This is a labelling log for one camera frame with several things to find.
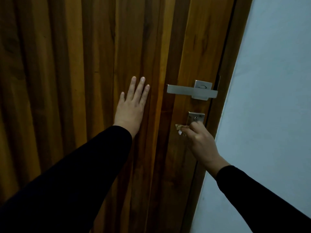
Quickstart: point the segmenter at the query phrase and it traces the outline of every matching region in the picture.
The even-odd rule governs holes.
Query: white wall
[[[311,0],[253,0],[216,143],[311,217]],[[250,232],[208,174],[191,232]]]

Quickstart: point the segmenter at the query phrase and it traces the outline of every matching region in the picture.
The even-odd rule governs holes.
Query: silver door handle
[[[212,83],[196,80],[194,87],[167,85],[167,93],[188,95],[193,99],[207,101],[208,98],[216,98],[218,91],[211,90]]]

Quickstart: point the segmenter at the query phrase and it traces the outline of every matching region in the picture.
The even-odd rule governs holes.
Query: person
[[[0,208],[0,232],[89,232],[138,133],[150,89],[143,90],[144,82],[142,77],[135,91],[133,77],[126,99],[121,93],[113,126],[6,201]],[[253,232],[310,228],[311,219],[224,160],[201,122],[182,131],[193,155]]]

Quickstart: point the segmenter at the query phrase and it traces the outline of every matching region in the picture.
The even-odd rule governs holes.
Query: black shirt
[[[0,208],[0,232],[88,233],[131,145],[122,127],[99,133],[10,198]],[[311,226],[311,219],[234,166],[221,169],[216,180],[253,232]]]

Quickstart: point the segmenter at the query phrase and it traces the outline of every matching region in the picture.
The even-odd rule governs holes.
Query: hand
[[[144,88],[145,78],[142,77],[135,91],[136,77],[132,77],[130,88],[124,99],[124,92],[121,93],[119,104],[115,115],[114,125],[125,128],[130,132],[132,138],[138,133],[142,116],[144,114],[144,107],[148,97],[150,85]]]
[[[189,128],[182,128],[181,131],[189,138],[190,149],[195,158],[214,178],[221,168],[230,165],[219,155],[213,136],[202,122],[192,122]]]

